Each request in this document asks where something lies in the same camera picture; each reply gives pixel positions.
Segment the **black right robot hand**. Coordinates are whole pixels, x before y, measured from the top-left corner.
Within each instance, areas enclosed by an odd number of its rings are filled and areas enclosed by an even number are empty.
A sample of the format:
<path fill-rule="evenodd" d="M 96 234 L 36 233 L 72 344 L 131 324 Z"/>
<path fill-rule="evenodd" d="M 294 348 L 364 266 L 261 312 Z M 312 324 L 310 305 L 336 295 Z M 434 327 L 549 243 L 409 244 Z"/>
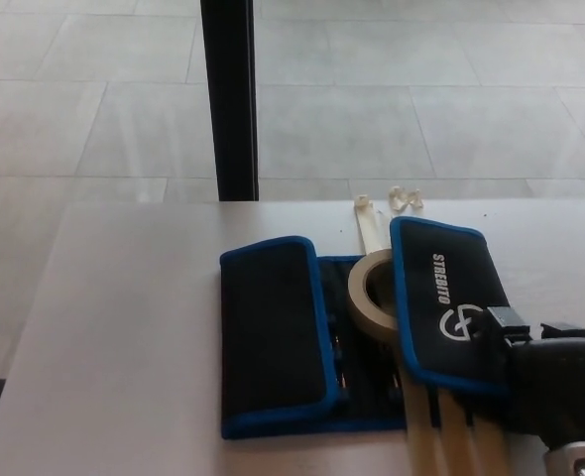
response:
<path fill-rule="evenodd" d="M 544 323 L 533 338 L 514 309 L 495 306 L 469 325 L 469 335 L 504 387 L 501 396 L 469 399 L 475 414 L 535 435 L 550 450 L 585 442 L 585 328 Z"/>

